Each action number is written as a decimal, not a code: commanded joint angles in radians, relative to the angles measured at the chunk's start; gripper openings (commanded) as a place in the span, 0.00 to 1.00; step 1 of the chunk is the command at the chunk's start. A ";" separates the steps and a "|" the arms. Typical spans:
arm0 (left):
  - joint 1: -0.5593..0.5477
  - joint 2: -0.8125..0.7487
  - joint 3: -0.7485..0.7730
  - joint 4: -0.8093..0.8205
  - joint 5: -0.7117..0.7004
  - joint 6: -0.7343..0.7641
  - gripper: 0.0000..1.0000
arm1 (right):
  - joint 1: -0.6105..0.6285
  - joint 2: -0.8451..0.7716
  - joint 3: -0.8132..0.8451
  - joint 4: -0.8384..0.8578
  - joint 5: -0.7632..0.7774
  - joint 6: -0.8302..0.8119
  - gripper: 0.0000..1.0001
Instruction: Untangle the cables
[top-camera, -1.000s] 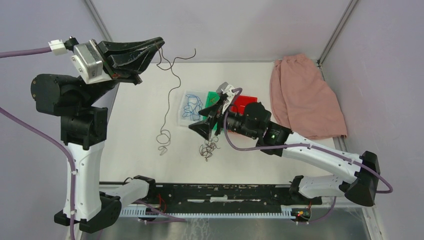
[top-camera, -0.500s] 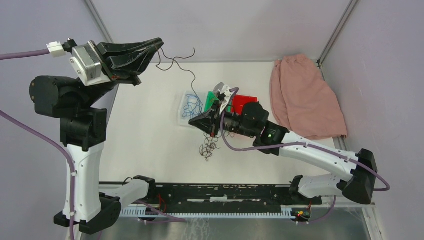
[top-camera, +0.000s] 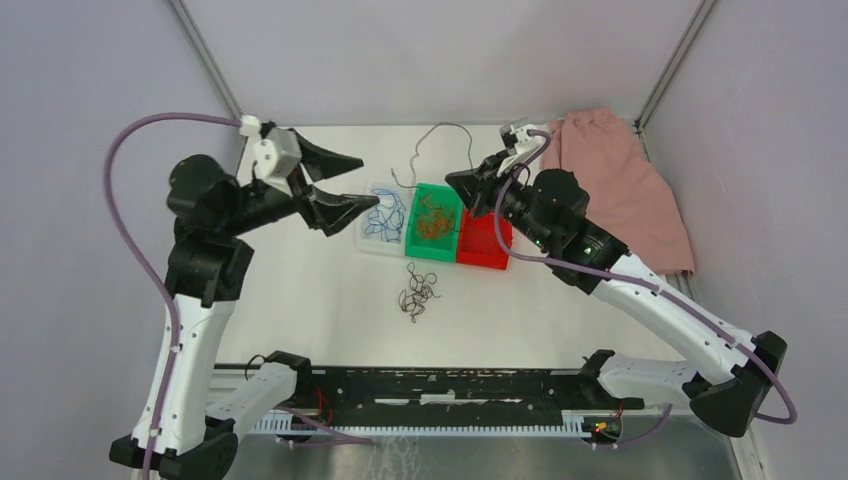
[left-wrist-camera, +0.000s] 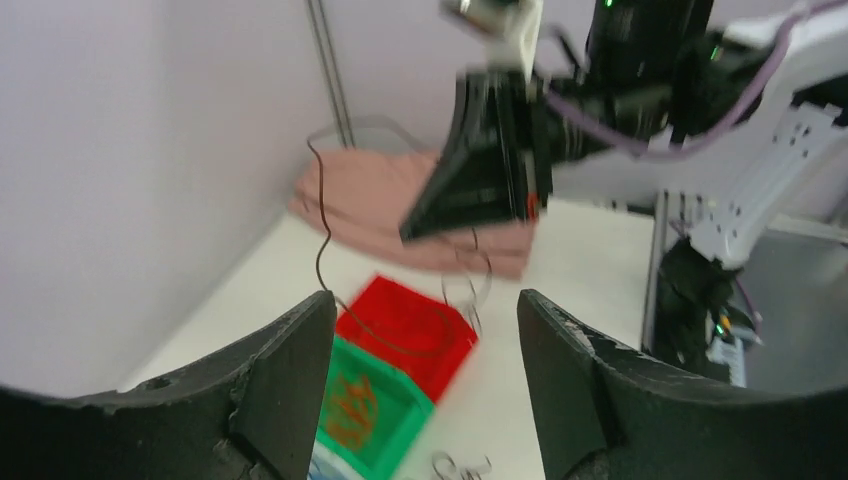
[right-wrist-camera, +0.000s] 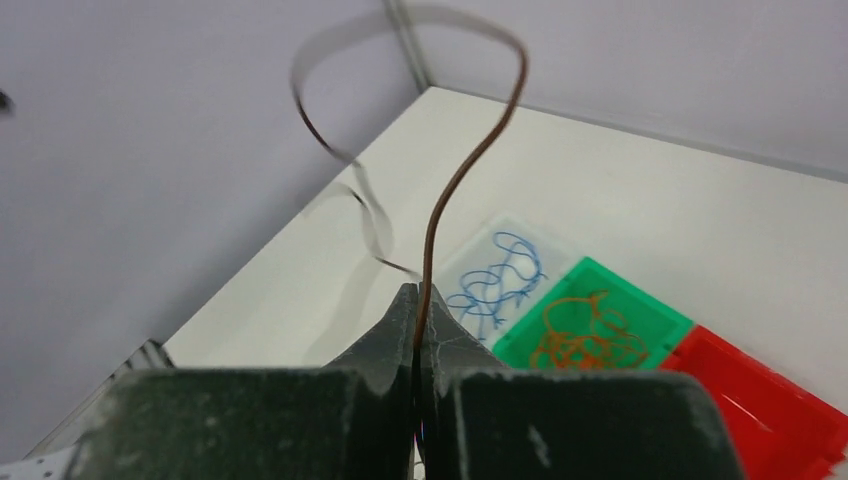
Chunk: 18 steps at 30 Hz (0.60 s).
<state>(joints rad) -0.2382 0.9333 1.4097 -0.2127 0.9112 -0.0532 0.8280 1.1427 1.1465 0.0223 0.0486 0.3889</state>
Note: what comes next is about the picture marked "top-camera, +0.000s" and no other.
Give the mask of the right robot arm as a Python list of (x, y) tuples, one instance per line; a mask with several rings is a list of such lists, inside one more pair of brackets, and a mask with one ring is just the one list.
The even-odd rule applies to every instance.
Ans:
[(478, 168), (452, 172), (446, 183), (471, 216), (492, 213), (541, 251), (563, 283), (637, 320), (680, 355), (680, 361), (630, 358), (599, 350), (577, 382), (580, 400), (602, 408), (614, 398), (685, 406), (708, 427), (743, 436), (755, 419), (791, 425), (796, 406), (778, 380), (787, 343), (754, 335), (710, 313), (662, 280), (628, 247), (589, 221), (589, 195), (573, 173), (548, 169), (530, 185), (491, 156)]

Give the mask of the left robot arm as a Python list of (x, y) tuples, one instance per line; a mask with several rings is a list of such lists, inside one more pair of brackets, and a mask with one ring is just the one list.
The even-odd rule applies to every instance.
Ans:
[(361, 168), (361, 159), (268, 124), (255, 143), (259, 154), (247, 184), (205, 154), (181, 160), (170, 174), (175, 243), (159, 281), (164, 338), (145, 409), (133, 431), (109, 450), (112, 462), (143, 477), (220, 479), (240, 441), (266, 414), (285, 402), (303, 406), (316, 393), (309, 359), (275, 351), (227, 397), (207, 400), (223, 333), (254, 255), (243, 235), (298, 215), (330, 236), (377, 204), (373, 195), (316, 187)]

